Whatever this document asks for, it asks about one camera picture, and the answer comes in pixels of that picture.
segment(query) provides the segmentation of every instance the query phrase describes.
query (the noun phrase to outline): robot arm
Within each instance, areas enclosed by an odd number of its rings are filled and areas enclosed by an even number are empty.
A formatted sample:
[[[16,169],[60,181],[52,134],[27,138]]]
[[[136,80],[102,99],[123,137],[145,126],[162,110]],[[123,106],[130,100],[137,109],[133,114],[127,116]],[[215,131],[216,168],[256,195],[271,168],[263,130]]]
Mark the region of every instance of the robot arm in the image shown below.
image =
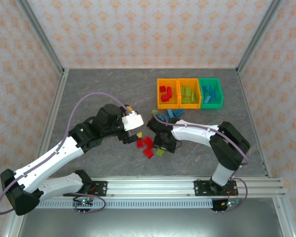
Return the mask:
[[[154,117],[148,122],[147,127],[156,134],[153,141],[154,147],[174,153],[177,140],[188,140],[211,147],[219,164],[211,178],[210,185],[211,190],[216,191],[216,194],[219,195],[219,191],[222,190],[222,187],[227,184],[234,171],[241,165],[243,160],[241,154],[220,135],[209,129],[204,130],[197,127],[197,124],[177,118],[170,119],[169,123],[174,125],[161,124]],[[245,154],[250,148],[249,142],[229,122],[224,121],[221,125],[202,126],[225,134]]]
[[[23,176],[6,193],[17,215],[24,215],[33,210],[40,201],[67,193],[88,193],[92,180],[83,171],[77,170],[66,177],[47,178],[69,161],[83,155],[93,147],[99,146],[104,138],[117,136],[123,144],[138,140],[137,135],[129,136],[129,130],[143,125],[141,115],[136,111],[126,112],[122,107],[106,104],[95,117],[90,117],[77,124],[57,151],[60,143],[32,163],[16,170],[5,170],[0,179],[4,190],[13,180]],[[54,156],[27,175],[32,167],[41,163],[52,153]]]

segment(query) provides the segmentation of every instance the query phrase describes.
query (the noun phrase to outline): red lego brick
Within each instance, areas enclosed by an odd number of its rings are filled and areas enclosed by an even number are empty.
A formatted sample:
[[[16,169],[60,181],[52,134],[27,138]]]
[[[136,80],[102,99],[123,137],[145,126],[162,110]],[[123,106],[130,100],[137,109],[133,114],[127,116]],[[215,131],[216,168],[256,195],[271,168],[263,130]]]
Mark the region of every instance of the red lego brick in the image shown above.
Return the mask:
[[[150,137],[146,136],[144,138],[144,143],[146,144],[148,149],[151,149],[153,147],[153,141]]]
[[[167,87],[167,94],[169,95],[170,98],[172,98],[172,89],[171,87]]]
[[[137,140],[137,148],[143,148],[144,147],[144,141],[142,139]]]
[[[144,149],[143,152],[144,152],[145,156],[146,156],[148,159],[150,159],[151,157],[153,157],[153,152],[152,152],[152,150],[150,150],[149,148]]]
[[[169,101],[169,100],[170,100],[170,97],[169,97],[168,94],[165,94],[165,95],[162,95],[162,96],[161,96],[161,101],[162,101],[162,102],[167,102],[167,101]]]
[[[160,90],[160,92],[166,92],[166,87],[164,85],[160,86],[159,90]]]

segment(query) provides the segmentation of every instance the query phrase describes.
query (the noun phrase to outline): wall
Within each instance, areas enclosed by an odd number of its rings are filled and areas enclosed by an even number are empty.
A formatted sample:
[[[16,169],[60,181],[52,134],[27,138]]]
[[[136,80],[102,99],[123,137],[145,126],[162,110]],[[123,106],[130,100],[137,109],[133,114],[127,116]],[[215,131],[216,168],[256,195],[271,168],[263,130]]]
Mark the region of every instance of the wall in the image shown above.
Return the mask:
[[[236,68],[272,0],[29,0],[69,68]]]
[[[283,1],[241,80],[271,173],[296,211],[296,0]]]
[[[58,78],[17,1],[0,0],[0,173],[35,158]]]

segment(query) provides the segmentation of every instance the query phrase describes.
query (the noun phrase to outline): gray floor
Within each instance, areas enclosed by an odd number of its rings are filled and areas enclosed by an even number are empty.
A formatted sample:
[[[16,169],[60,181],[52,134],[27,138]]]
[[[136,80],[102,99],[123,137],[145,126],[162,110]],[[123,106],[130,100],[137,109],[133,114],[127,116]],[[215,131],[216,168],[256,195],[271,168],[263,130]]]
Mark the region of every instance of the gray floor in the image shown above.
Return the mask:
[[[210,209],[35,209],[24,218],[19,237],[282,237],[271,198],[248,199],[224,215]]]
[[[157,78],[220,78],[224,94],[222,110],[187,110],[182,119],[200,124],[220,124],[229,121],[250,142],[248,152],[251,164],[238,171],[238,175],[265,175],[248,110],[233,69],[76,69],[70,70],[64,94],[53,130],[50,148],[63,137],[69,114],[75,103],[85,94],[103,91],[117,97],[137,110],[147,122],[151,111],[157,107]],[[113,103],[105,96],[94,96],[85,100],[77,109],[72,126],[95,116],[106,103]],[[145,126],[144,136],[153,138]],[[54,176],[68,175],[77,169],[84,169],[90,176],[111,175],[199,175],[211,176],[217,166],[217,159],[211,148],[193,142],[183,141],[175,154],[166,153],[147,159],[136,143],[123,145],[116,137],[105,139],[102,145],[90,150],[59,171]]]

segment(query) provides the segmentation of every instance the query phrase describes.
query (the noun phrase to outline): plastic bin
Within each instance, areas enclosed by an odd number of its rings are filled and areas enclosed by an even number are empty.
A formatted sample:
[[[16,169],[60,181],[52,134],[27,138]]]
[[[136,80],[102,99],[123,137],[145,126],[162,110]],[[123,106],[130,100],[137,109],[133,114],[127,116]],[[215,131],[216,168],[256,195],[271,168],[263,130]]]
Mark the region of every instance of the plastic bin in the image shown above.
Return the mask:
[[[199,85],[202,94],[201,109],[210,110],[210,109],[221,109],[223,104],[223,93],[221,83],[219,78],[199,78]],[[210,92],[204,91],[203,87],[210,86],[211,90],[216,93],[216,101],[210,100],[207,104],[204,103],[204,99],[210,95]]]
[[[166,94],[166,92],[160,92],[159,87],[169,86],[172,90],[172,98],[167,102],[161,101],[161,96]],[[173,109],[176,110],[179,108],[179,102],[181,101],[181,94],[178,90],[178,79],[177,78],[158,78],[157,80],[157,106],[159,110]]]
[[[200,84],[198,78],[179,78],[178,79],[179,85],[178,90],[181,95],[181,99],[179,100],[179,108],[180,109],[200,109],[201,108],[201,101],[202,101],[202,94],[200,91]],[[182,92],[181,87],[190,87],[191,92],[194,93],[196,101],[195,103],[182,103]]]

